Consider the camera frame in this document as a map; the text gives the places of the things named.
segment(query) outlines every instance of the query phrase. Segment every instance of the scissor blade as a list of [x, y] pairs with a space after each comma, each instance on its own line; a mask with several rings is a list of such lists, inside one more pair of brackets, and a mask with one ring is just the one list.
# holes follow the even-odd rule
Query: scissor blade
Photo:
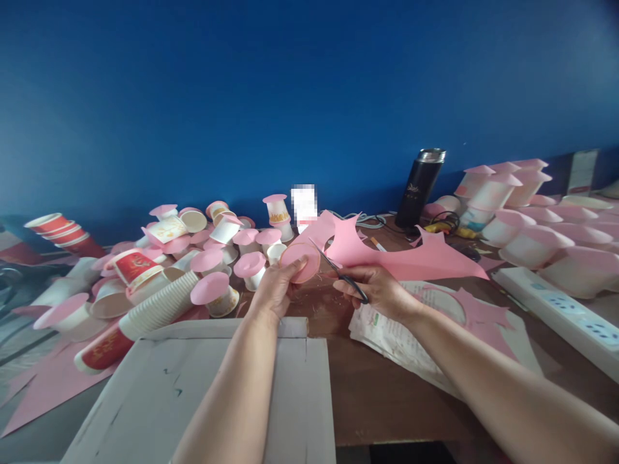
[[317, 249], [317, 250], [318, 250], [318, 252], [322, 255], [322, 257], [325, 259], [325, 261], [327, 262], [327, 264], [328, 264], [329, 266], [331, 266], [331, 267], [335, 270], [335, 272], [337, 272], [337, 274], [339, 275], [339, 269], [338, 269], [338, 267], [337, 267], [335, 264], [333, 264], [329, 258], [327, 258], [327, 255], [325, 255], [325, 254], [322, 252], [322, 250], [320, 249], [320, 247], [319, 247], [318, 245], [316, 245], [316, 243], [315, 243], [315, 242], [314, 242], [311, 238], [309, 239], [309, 241], [312, 243], [312, 245], [314, 245], [314, 246], [316, 247], [316, 249]]

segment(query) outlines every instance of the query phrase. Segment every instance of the hand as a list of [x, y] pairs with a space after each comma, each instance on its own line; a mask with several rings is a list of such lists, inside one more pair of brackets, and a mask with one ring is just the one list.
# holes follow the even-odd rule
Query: hand
[[[368, 296], [372, 307], [389, 319], [403, 324], [410, 316], [424, 307], [384, 267], [348, 267], [340, 269], [339, 272], [341, 275], [352, 277], [359, 288]], [[329, 272], [327, 276], [337, 278], [335, 271]], [[352, 285], [343, 280], [336, 280], [333, 286], [336, 290], [344, 293], [344, 297], [352, 302], [355, 309], [361, 306], [361, 296]]]
[[303, 269], [307, 262], [307, 257], [302, 256], [286, 267], [270, 266], [264, 272], [258, 290], [253, 296], [250, 311], [273, 313], [279, 322], [286, 315], [290, 298], [300, 287], [298, 284], [291, 284], [290, 279]]

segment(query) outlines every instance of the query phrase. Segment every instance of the right hand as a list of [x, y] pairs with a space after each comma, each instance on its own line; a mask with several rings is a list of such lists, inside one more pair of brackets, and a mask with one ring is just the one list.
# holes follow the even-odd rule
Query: right hand
[[[408, 293], [384, 267], [345, 267], [339, 272], [341, 275], [350, 276], [357, 282], [359, 288], [368, 296], [372, 307], [389, 319], [403, 324], [408, 318], [421, 311], [424, 306]], [[337, 278], [335, 271], [329, 272], [327, 276]], [[333, 286], [344, 293], [344, 297], [352, 302], [355, 309], [361, 306], [361, 296], [352, 285], [343, 280], [336, 280]]]

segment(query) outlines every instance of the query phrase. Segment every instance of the scissor handle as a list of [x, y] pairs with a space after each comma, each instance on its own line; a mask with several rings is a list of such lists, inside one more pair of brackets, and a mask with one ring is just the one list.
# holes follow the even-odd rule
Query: scissor handle
[[349, 276], [340, 276], [340, 280], [347, 282], [348, 284], [352, 285], [352, 287], [355, 290], [357, 290], [357, 293], [361, 296], [361, 302], [363, 304], [369, 303], [368, 296], [365, 294], [365, 292], [363, 292], [363, 290], [361, 290], [359, 285], [357, 285], [357, 283], [354, 280], [352, 280]]

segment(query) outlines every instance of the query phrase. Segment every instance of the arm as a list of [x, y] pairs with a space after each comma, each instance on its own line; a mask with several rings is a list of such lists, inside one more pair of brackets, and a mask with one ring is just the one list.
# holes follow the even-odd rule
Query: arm
[[299, 260], [265, 272], [219, 372], [181, 438], [173, 464], [262, 463], [277, 328], [294, 290], [290, 278], [304, 264]]
[[[588, 404], [415, 300], [385, 269], [342, 269], [372, 306], [422, 344], [505, 453], [517, 463], [612, 463], [619, 427]], [[333, 286], [359, 307], [344, 281]]]

